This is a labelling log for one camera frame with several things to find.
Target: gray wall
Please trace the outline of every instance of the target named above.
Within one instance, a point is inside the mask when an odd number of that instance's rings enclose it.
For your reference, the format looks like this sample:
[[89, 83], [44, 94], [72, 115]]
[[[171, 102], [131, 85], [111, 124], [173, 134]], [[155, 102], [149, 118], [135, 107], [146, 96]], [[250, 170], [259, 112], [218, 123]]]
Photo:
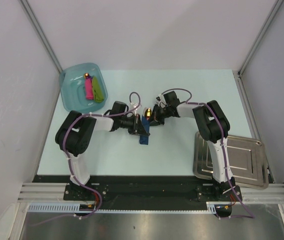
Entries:
[[243, 81], [275, 179], [284, 182], [284, 4]]
[[0, 1], [0, 215], [35, 168], [57, 76], [19, 2]]

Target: robotic arm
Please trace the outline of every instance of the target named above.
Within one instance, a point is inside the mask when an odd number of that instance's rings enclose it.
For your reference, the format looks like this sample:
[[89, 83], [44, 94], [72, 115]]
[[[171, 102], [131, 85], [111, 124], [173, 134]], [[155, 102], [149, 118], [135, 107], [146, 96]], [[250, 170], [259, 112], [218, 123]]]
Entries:
[[[128, 106], [125, 103], [116, 101], [114, 102], [112, 109], [106, 112], [109, 113], [109, 115], [96, 116], [95, 114], [92, 114], [91, 116], [83, 117], [69, 132], [65, 147], [66, 150], [74, 156], [71, 163], [72, 169], [75, 176], [82, 184], [88, 182], [90, 175], [85, 162], [83, 159], [80, 159], [78, 155], [85, 152], [94, 131], [113, 132], [119, 128], [123, 128], [127, 129], [130, 135], [149, 136], [149, 133], [141, 123], [140, 115], [134, 114], [133, 112], [122, 114], [126, 109], [128, 109]], [[67, 130], [81, 115], [80, 112], [71, 111], [58, 130], [55, 136], [55, 142], [59, 145], [61, 150], [63, 150], [63, 140]], [[71, 181], [78, 185], [73, 179], [73, 176], [71, 176]]]

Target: baking tray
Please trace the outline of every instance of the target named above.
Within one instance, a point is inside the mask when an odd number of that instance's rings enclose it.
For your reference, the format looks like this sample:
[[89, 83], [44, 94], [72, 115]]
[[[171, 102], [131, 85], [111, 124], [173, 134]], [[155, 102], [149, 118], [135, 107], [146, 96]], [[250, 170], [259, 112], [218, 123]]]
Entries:
[[[227, 153], [236, 184], [255, 189], [267, 188], [267, 162], [264, 145], [260, 141], [229, 135]], [[193, 172], [200, 179], [212, 179], [211, 154], [199, 132], [195, 134]]]

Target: metal frame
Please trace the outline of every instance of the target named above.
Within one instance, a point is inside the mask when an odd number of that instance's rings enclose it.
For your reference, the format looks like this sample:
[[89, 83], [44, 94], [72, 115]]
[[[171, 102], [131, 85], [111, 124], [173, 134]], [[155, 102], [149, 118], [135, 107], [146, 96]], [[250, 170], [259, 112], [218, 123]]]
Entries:
[[265, 36], [266, 34], [266, 31], [269, 29], [270, 25], [272, 24], [278, 10], [280, 9], [280, 7], [282, 6], [284, 0], [277, 0], [275, 2], [275, 4], [273, 5], [273, 8], [271, 10], [271, 12], [269, 13], [269, 15], [267, 16], [260, 32], [258, 33], [254, 43], [253, 43], [253, 46], [251, 47], [250, 51], [248, 52], [241, 68], [239, 69], [238, 73], [240, 76], [243, 75], [248, 63], [250, 62], [250, 60], [252, 59], [256, 49], [258, 48], [258, 46], [260, 45], [263, 37]]
[[58, 61], [58, 59], [57, 59], [57, 57], [54, 53], [54, 50], [52, 49], [52, 46], [51, 46], [50, 42], [48, 41], [40, 23], [38, 22], [37, 17], [35, 16], [31, 5], [29, 4], [28, 0], [19, 0], [19, 2], [21, 3], [22, 8], [25, 11], [25, 14], [29, 18], [32, 26], [34, 27], [34, 30], [37, 33], [39, 39], [41, 40], [45, 50], [47, 51], [48, 55], [50, 56], [51, 60], [53, 61], [57, 71], [59, 73], [61, 73], [63, 71], [62, 66], [61, 66], [60, 62]]

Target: light blue bowl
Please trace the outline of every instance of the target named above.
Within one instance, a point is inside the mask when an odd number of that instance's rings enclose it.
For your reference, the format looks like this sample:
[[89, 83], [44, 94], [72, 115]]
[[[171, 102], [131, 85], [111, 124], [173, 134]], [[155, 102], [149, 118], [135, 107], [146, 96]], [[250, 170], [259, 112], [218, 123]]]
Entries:
[[[97, 103], [94, 100], [85, 98], [84, 74], [97, 78], [101, 91], [104, 95], [104, 101]], [[59, 76], [61, 95], [64, 108], [67, 111], [78, 111], [83, 114], [95, 112], [101, 109], [107, 100], [107, 90], [100, 68], [94, 63], [83, 63], [69, 67], [61, 72]]]

